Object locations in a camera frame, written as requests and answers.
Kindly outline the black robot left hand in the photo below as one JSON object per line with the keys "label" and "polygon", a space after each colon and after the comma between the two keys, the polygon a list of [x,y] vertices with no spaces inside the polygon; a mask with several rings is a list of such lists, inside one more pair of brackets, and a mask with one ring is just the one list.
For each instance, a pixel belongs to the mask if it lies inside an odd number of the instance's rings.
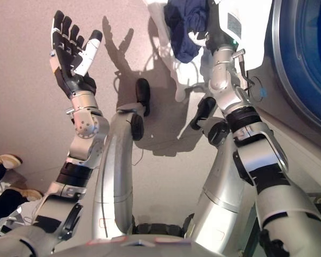
{"label": "black robot left hand", "polygon": [[56,11],[51,25],[50,66],[59,88],[71,99],[78,91],[96,93],[95,80],[88,74],[103,34],[93,30],[87,43],[69,16]]}

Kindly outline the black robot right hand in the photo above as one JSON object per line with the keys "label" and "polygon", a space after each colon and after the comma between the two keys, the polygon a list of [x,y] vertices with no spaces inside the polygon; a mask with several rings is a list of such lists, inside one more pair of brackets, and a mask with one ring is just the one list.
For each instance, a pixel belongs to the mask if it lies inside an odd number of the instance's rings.
{"label": "black robot right hand", "polygon": [[208,17],[205,31],[188,30],[190,40],[197,46],[206,47],[214,54],[221,47],[230,47],[236,51],[239,44],[230,35],[222,30],[219,21],[219,4],[214,1],[206,1]]}

